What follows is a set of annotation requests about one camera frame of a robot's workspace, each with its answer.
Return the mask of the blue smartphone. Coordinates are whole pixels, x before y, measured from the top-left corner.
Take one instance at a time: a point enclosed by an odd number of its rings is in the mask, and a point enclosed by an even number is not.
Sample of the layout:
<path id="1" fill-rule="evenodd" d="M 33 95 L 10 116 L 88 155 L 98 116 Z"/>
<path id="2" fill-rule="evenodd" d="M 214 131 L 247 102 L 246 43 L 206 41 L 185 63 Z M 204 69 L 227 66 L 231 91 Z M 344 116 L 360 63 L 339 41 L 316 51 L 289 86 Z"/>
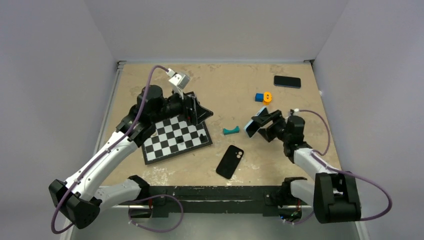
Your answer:
<path id="1" fill-rule="evenodd" d="M 281 75 L 274 76 L 273 84 L 278 87 L 295 88 L 295 89 L 300 89 L 302 86 L 301 79 L 299 77 L 290 77 L 290 76 L 281 76 Z"/>

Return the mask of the black phone case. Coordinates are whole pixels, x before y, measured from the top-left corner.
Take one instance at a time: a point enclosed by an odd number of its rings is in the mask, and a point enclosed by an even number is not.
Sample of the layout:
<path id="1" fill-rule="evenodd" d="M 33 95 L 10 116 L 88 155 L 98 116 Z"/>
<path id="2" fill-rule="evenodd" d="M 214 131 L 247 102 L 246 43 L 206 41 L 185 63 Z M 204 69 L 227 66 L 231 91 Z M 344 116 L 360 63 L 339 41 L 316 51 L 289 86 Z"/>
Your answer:
<path id="1" fill-rule="evenodd" d="M 215 172 L 221 177 L 230 180 L 244 156 L 244 153 L 244 150 L 241 148 L 230 145 L 225 151 Z"/>

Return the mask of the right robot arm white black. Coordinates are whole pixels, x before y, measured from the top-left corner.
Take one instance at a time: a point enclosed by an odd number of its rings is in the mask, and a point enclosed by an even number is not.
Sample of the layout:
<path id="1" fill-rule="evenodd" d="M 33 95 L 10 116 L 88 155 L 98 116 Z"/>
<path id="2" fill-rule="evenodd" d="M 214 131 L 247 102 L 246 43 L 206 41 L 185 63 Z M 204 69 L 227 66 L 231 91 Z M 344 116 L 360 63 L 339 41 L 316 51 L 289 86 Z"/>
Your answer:
<path id="1" fill-rule="evenodd" d="M 291 110 L 283 117 L 280 110 L 268 112 L 263 107 L 244 127 L 251 138 L 260 134 L 267 142 L 278 139 L 284 155 L 311 178 L 287 177 L 281 187 L 269 194 L 271 203 L 281 206 L 301 200 L 313 207 L 319 223 L 356 222 L 362 217 L 357 182 L 350 173 L 342 173 L 317 156 L 304 140 L 305 120 Z"/>

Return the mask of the light blue cased phone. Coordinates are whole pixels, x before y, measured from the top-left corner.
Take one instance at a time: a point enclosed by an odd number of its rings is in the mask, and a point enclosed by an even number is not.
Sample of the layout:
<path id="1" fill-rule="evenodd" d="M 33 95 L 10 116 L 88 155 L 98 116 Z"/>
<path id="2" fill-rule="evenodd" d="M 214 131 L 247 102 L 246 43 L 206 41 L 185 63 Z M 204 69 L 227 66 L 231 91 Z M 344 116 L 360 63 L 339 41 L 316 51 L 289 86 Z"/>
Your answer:
<path id="1" fill-rule="evenodd" d="M 264 106 L 253 117 L 259 117 L 266 114 L 268 114 L 268 108 Z M 249 138 L 252 138 L 253 135 L 261 128 L 260 125 L 253 120 L 253 117 L 243 128 Z"/>

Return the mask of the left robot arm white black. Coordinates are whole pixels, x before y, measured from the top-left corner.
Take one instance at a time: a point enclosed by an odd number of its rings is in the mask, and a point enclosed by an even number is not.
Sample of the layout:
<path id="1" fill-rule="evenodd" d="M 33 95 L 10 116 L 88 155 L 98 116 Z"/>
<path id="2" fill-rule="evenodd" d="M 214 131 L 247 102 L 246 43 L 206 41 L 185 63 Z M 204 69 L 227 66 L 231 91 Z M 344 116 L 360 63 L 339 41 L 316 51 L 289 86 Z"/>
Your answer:
<path id="1" fill-rule="evenodd" d="M 101 183 L 129 155 L 140 148 L 156 131 L 156 123 L 182 116 L 192 125 L 199 125 L 213 116 L 200 105 L 194 93 L 173 92 L 163 96 L 158 85 L 142 89 L 128 115 L 117 125 L 108 142 L 76 173 L 66 180 L 55 179 L 48 187 L 55 210 L 50 222 L 53 233 L 68 230 L 55 228 L 58 214 L 65 216 L 78 229 L 88 227 L 98 215 L 115 205 L 135 202 L 142 205 L 151 199 L 150 185 L 132 175 L 123 183 L 101 188 Z"/>

